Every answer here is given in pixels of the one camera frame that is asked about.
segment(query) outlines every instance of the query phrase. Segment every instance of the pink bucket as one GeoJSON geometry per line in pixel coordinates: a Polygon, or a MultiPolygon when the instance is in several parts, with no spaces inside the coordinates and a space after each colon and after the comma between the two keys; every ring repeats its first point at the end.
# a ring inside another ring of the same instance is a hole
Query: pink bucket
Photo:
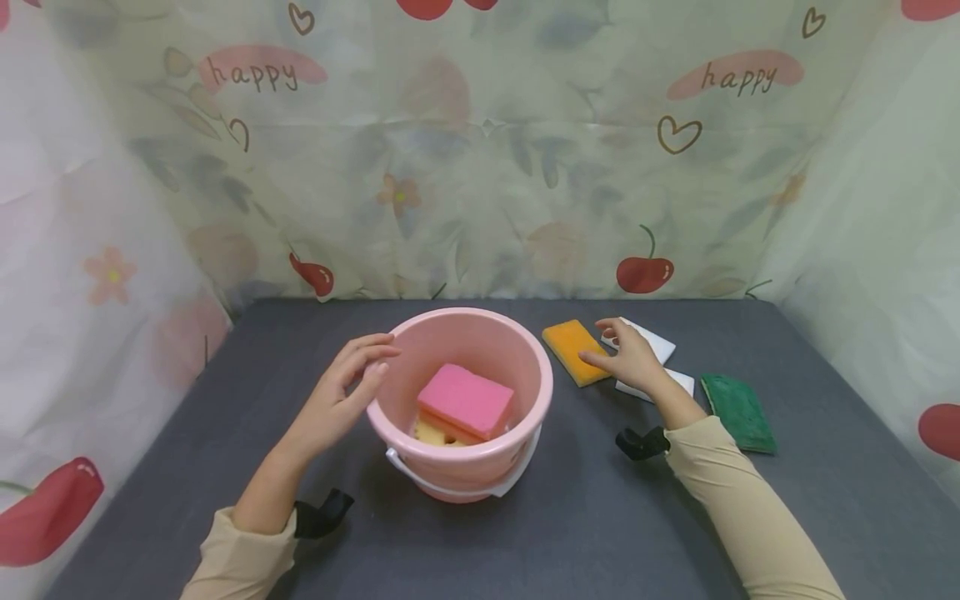
{"type": "Polygon", "coordinates": [[[526,470],[553,395],[543,346],[521,324],[478,308],[443,308],[400,324],[403,353],[367,416],[387,443],[387,458],[427,494],[456,504],[502,496],[526,470]],[[510,429],[482,444],[448,447],[415,439],[417,394],[443,363],[460,365],[514,390],[510,429]]]}

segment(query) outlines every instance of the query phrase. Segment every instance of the gray table surface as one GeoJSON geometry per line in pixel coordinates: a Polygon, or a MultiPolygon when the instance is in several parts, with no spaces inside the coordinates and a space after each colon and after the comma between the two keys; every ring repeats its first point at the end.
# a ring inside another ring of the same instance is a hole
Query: gray table surface
{"type": "MultiPolygon", "coordinates": [[[[623,315],[678,346],[693,376],[748,382],[780,445],[754,462],[851,599],[960,598],[960,511],[778,309],[741,301],[478,300],[536,335],[623,315]]],[[[447,302],[270,300],[252,308],[51,588],[50,600],[170,600],[199,559],[212,513],[233,504],[350,338],[447,302]]],[[[660,423],[613,381],[556,387],[528,471],[502,499],[446,505],[384,458],[366,419],[309,471],[356,505],[302,542],[271,598],[743,598],[706,514],[662,459],[626,460],[621,428],[660,423]]],[[[698,384],[696,397],[704,402],[698,384]]]]}

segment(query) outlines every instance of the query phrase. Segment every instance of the curtain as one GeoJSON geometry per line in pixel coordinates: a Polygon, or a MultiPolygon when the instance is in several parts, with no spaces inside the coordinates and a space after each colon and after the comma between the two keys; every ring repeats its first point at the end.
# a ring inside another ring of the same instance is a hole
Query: curtain
{"type": "Polygon", "coordinates": [[[887,3],[48,0],[231,311],[742,298],[887,3]]]}
{"type": "Polygon", "coordinates": [[[37,597],[228,320],[153,182],[0,1],[0,589],[37,597]]]}
{"type": "Polygon", "coordinates": [[[957,8],[0,0],[0,587],[264,297],[775,301],[960,498],[957,8]]]}
{"type": "Polygon", "coordinates": [[[876,37],[754,285],[960,504],[960,3],[876,37]]]}

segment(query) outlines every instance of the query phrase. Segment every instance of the yellow sponge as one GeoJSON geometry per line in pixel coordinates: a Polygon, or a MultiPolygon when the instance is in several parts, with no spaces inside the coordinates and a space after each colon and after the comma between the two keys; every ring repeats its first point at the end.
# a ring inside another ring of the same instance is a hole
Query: yellow sponge
{"type": "Polygon", "coordinates": [[[577,356],[577,353],[583,350],[606,354],[579,321],[567,321],[547,327],[543,330],[543,341],[564,364],[578,387],[582,388],[610,376],[608,372],[588,365],[577,356]]]}
{"type": "Polygon", "coordinates": [[[445,434],[439,428],[423,420],[423,415],[417,417],[417,422],[414,423],[414,437],[424,444],[430,445],[465,445],[463,442],[455,440],[452,436],[445,434]]]}

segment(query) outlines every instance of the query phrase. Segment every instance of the left hand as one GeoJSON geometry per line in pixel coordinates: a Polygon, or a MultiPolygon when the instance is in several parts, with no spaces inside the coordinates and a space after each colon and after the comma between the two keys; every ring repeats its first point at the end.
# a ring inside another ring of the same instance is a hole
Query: left hand
{"type": "Polygon", "coordinates": [[[387,374],[387,363],[378,363],[363,374],[351,394],[350,384],[370,364],[399,356],[391,346],[392,334],[374,333],[347,342],[330,363],[277,449],[310,461],[344,437],[373,401],[387,374]]]}

